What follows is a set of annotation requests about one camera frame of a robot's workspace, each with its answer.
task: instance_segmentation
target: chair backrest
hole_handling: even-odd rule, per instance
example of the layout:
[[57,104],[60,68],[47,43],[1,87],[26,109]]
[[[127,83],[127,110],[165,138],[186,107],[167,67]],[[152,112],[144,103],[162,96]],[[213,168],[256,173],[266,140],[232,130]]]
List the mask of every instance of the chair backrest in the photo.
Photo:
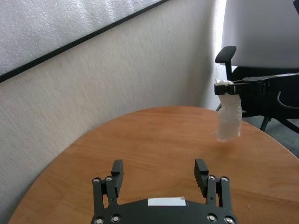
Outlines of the chair backrest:
[[222,46],[234,66],[299,68],[298,0],[227,0]]

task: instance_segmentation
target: white label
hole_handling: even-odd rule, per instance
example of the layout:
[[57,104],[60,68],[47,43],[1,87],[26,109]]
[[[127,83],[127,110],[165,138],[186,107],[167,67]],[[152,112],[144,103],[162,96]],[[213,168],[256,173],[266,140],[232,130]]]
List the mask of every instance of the white label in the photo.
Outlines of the white label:
[[184,197],[155,197],[148,199],[148,206],[186,206]]

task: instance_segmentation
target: round table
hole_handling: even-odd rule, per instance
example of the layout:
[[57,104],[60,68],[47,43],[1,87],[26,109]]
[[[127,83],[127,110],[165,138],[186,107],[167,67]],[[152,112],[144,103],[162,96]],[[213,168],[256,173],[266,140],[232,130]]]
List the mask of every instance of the round table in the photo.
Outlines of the round table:
[[31,186],[10,224],[88,224],[94,177],[123,159],[119,204],[184,196],[204,202],[194,161],[230,178],[233,212],[241,224],[299,223],[299,161],[257,128],[242,123],[241,137],[218,142],[217,113],[161,107],[113,119],[64,150]]

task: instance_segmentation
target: gray floor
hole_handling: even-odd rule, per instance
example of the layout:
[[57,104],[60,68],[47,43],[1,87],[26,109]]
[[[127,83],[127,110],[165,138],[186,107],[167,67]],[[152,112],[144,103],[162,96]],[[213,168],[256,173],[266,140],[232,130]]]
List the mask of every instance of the gray floor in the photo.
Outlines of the gray floor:
[[[255,116],[251,118],[243,118],[244,121],[260,128],[263,117]],[[299,126],[299,119],[291,120],[293,123]],[[291,151],[297,158],[299,158],[299,134],[293,132],[286,126],[282,125],[275,119],[272,119],[267,127],[265,132],[270,135],[272,138],[279,141],[284,147]]]

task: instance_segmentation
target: white wall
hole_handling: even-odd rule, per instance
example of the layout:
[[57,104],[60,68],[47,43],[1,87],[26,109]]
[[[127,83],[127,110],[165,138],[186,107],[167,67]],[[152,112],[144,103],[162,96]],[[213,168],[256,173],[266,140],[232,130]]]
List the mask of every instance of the white wall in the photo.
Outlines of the white wall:
[[159,1],[1,1],[0,75]]
[[224,7],[170,0],[1,83],[0,223],[60,152],[103,122],[164,105],[214,109]]

